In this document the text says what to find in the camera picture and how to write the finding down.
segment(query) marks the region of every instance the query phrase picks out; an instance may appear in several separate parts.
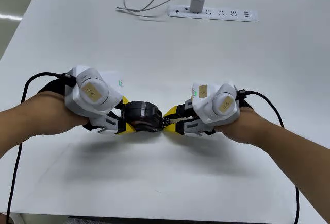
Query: forearm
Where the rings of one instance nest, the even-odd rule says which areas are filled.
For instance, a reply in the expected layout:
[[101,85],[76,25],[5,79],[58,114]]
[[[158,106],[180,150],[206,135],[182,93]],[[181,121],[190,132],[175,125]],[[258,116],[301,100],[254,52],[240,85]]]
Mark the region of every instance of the forearm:
[[268,153],[319,214],[330,222],[330,150],[265,122],[255,144]]
[[0,112],[0,158],[12,147],[35,135],[33,120],[22,106]]

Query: white table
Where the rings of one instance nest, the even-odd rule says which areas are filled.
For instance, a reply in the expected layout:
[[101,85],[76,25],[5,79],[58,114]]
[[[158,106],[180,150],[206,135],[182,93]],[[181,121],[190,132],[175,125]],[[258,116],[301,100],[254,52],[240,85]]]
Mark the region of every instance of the white table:
[[[206,0],[257,10],[260,22],[246,23],[170,18],[166,7],[161,22],[142,21],[115,11],[122,0],[32,0],[0,63],[1,109],[19,103],[31,75],[76,65],[120,71],[129,100],[163,112],[189,98],[194,81],[232,80],[265,93],[288,129],[329,147],[329,1]],[[33,82],[29,96],[49,80]],[[248,101],[277,122],[263,100]],[[16,154],[0,160],[0,211]],[[324,223],[300,196],[300,223]],[[117,137],[76,128],[24,143],[12,210],[293,223],[295,195],[267,154],[221,134]]]

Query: wrist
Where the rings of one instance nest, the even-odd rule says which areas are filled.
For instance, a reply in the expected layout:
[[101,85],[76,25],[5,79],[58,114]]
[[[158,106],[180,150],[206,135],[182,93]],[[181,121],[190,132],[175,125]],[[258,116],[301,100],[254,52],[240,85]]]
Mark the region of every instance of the wrist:
[[35,109],[30,106],[29,101],[24,102],[17,107],[13,108],[18,122],[23,128],[23,133],[25,134],[25,140],[32,136],[39,135],[39,125],[37,121],[37,115],[35,114]]
[[279,127],[279,126],[273,124],[272,122],[269,122],[268,120],[266,120],[264,118],[262,118],[262,119],[263,120],[260,122],[260,125],[255,132],[253,145],[264,150],[264,147],[266,146],[266,144],[269,140],[268,137],[270,137],[271,133],[274,132],[274,128]]

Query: black cable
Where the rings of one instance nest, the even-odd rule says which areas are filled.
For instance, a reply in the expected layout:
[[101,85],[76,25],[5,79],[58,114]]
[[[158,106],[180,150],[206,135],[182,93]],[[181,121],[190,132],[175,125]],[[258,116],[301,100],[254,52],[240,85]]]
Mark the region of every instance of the black cable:
[[[258,92],[255,92],[255,91],[240,90],[237,93],[238,93],[238,98],[246,98],[246,96],[249,95],[249,94],[258,95],[261,98],[263,98],[271,106],[271,108],[274,110],[274,112],[276,113],[276,116],[278,118],[278,121],[279,121],[280,125],[284,128],[284,124],[283,124],[282,118],[281,118],[278,110],[276,109],[276,107],[273,105],[273,103],[271,103],[270,100],[266,96],[264,96],[263,94],[260,94]],[[299,189],[297,187],[295,187],[295,198],[296,198],[296,213],[295,213],[294,224],[297,224],[298,223],[298,219],[299,219],[299,210],[300,210]]]
[[[73,84],[72,83],[73,77],[71,75],[66,74],[66,73],[63,73],[63,74],[57,74],[57,73],[52,73],[52,72],[41,72],[41,73],[38,73],[38,74],[32,76],[30,79],[28,79],[27,82],[25,83],[24,90],[23,90],[23,95],[22,95],[22,99],[21,99],[21,103],[23,103],[25,101],[27,90],[29,88],[30,83],[34,79],[36,79],[38,77],[41,77],[41,76],[55,76],[57,78],[60,78],[60,79],[63,79],[65,81],[69,82],[69,84]],[[7,205],[6,224],[9,224],[9,215],[10,215],[11,201],[12,201],[12,197],[13,197],[13,194],[14,194],[16,174],[17,174],[17,169],[18,169],[19,162],[20,162],[21,153],[22,153],[22,143],[19,145],[19,150],[17,152],[17,158],[16,158],[14,172],[13,172],[13,176],[12,176],[12,182],[11,182],[11,188],[10,188],[10,195],[9,195],[9,200],[8,200],[8,205]]]

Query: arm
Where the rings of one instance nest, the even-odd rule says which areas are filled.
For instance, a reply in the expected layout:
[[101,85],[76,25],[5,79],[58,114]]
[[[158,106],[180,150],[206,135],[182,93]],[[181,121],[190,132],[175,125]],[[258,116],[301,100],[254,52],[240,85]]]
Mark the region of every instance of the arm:
[[64,97],[42,92],[22,104],[0,112],[0,158],[12,147],[35,135],[59,134],[87,123],[64,105]]
[[230,139],[250,143],[268,153],[330,223],[330,149],[265,120],[251,108],[241,108],[237,121],[218,126],[216,130]]

